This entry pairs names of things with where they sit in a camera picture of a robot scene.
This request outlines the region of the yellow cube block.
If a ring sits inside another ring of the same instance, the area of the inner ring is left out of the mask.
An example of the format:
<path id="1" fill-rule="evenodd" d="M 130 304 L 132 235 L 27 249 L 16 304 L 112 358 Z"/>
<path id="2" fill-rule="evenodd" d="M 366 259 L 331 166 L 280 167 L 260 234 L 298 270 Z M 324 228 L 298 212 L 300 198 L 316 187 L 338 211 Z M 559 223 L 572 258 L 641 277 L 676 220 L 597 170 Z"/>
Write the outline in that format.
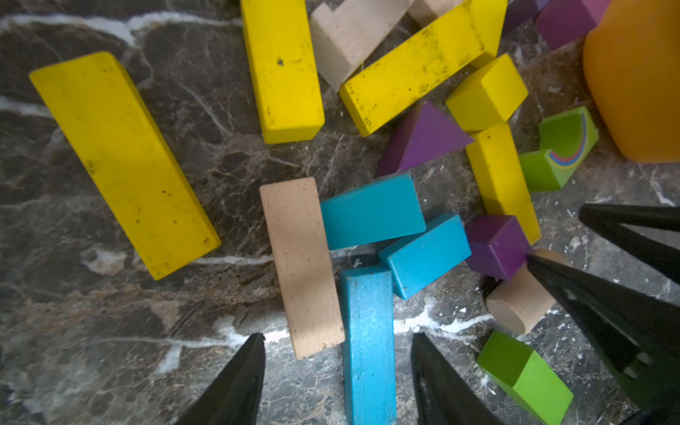
<path id="1" fill-rule="evenodd" d="M 240 7 L 264 142 L 313 139 L 325 114 L 306 3 L 244 0 Z"/>
<path id="2" fill-rule="evenodd" d="M 528 95 L 513 60 L 504 54 L 471 74 L 446 106 L 464 131 L 476 133 L 507 122 Z"/>

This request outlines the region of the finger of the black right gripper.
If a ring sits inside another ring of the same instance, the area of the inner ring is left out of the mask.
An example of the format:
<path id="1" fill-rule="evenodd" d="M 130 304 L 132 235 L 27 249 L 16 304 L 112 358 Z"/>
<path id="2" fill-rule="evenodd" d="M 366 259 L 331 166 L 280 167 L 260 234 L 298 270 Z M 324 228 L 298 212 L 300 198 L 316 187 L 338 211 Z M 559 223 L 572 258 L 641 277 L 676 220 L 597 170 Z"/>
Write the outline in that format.
<path id="1" fill-rule="evenodd" d="M 679 410 L 678 306 L 535 255 L 527 267 L 641 410 Z"/>
<path id="2" fill-rule="evenodd" d="M 578 219 L 607 241 L 679 283 L 679 250 L 626 228 L 632 225 L 678 233 L 678 207 L 584 204 Z"/>

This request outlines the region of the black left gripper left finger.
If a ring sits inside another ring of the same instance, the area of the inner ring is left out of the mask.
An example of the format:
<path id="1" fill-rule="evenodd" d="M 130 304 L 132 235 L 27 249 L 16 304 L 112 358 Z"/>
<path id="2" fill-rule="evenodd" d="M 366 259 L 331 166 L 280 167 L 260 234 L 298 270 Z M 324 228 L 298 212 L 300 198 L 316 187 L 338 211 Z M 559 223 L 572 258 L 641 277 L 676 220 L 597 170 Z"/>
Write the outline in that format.
<path id="1" fill-rule="evenodd" d="M 176 424 L 255 424 L 265 368 L 265 338 L 255 333 Z"/>

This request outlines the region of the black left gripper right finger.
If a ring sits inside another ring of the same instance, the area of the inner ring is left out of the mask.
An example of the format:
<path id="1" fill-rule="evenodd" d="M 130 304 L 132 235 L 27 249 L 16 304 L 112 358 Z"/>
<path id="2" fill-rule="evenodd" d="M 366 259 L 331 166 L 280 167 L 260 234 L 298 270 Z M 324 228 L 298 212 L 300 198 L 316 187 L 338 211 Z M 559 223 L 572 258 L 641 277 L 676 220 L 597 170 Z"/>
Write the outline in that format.
<path id="1" fill-rule="evenodd" d="M 411 351 L 420 424 L 499 424 L 424 333 L 415 333 Z"/>

